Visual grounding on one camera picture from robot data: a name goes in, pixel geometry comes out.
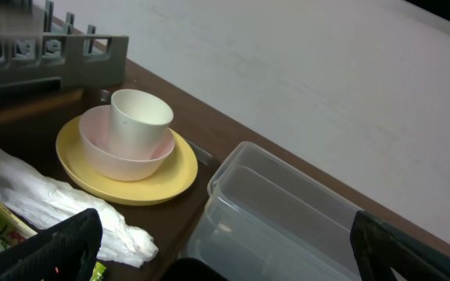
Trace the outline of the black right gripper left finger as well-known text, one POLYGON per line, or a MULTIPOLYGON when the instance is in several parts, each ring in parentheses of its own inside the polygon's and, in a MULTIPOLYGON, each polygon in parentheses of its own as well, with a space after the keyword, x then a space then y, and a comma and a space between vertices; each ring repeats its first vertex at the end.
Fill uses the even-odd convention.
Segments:
POLYGON ((101 240, 98 212, 88 208, 0 252, 0 280, 89 280, 101 240))

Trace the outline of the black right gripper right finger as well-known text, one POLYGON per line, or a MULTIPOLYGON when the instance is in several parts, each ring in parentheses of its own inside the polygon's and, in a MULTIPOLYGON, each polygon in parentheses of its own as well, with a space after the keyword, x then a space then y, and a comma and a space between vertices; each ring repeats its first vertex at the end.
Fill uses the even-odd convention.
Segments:
POLYGON ((366 211, 358 211, 350 241, 363 281, 450 280, 450 257, 366 211))

